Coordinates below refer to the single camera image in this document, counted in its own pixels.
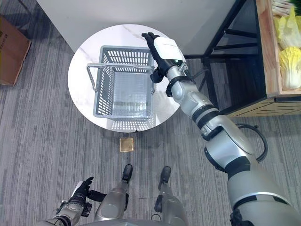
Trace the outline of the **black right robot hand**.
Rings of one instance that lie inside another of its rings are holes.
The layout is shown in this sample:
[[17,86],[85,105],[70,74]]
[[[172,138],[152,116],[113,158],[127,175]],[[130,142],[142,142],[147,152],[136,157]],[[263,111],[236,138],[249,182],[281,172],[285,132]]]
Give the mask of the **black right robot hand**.
[[153,83],[160,83],[170,68],[181,66],[182,54],[173,39],[160,37],[152,32],[142,33],[142,37],[145,38],[152,57],[158,65],[150,78]]

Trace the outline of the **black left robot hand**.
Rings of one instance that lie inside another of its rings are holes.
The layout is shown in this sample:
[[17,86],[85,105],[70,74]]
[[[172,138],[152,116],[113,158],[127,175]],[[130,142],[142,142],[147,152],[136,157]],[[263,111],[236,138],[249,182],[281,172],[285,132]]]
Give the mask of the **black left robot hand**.
[[79,181],[73,191],[72,197],[82,197],[83,199],[86,199],[93,179],[94,177],[89,177],[85,181]]

